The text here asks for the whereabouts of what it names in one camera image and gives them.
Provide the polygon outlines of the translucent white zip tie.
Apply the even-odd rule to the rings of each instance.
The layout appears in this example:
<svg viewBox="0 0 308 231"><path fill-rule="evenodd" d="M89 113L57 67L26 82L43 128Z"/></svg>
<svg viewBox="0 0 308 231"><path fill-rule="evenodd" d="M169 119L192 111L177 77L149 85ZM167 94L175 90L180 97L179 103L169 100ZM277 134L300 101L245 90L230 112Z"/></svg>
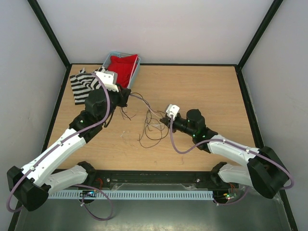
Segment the translucent white zip tie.
<svg viewBox="0 0 308 231"><path fill-rule="evenodd" d="M131 74L130 74L128 86L130 86L130 83L131 83L131 80L132 80L132 77L133 77L133 73L134 73L134 70L135 70L135 66L136 66L137 60L138 60L138 55L136 56L136 59L134 61L133 67L132 67L132 71L131 71Z"/></svg>

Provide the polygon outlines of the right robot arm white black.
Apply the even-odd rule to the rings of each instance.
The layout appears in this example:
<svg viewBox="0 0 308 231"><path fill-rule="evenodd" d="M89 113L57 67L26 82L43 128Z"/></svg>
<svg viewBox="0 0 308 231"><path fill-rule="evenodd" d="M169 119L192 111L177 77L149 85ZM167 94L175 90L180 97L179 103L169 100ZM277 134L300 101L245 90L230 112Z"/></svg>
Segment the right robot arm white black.
<svg viewBox="0 0 308 231"><path fill-rule="evenodd" d="M225 183L237 183L254 188L260 195L272 199L285 184L294 180L273 149L264 146L253 148L226 139L211 130L200 110L191 109L181 117L176 105L169 105L160 122L168 126L170 133L180 131L189 135L193 148L210 154L221 155L236 163L235 166L220 162L212 170L210 181L215 187Z"/></svg>

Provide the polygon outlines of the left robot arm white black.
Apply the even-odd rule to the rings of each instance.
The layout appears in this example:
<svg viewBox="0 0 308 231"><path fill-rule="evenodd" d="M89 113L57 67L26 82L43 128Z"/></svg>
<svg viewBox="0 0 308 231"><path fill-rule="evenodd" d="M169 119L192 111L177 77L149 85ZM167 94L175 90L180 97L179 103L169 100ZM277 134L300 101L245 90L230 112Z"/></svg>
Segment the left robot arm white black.
<svg viewBox="0 0 308 231"><path fill-rule="evenodd" d="M118 91L96 89L85 99L85 109L69 124L63 135L41 155L22 168L7 172L9 190L28 211L41 207L48 197L68 187L92 186L96 169L86 161L71 169L55 173L55 169L76 150L86 145L109 124L117 107L126 107L130 89Z"/></svg>

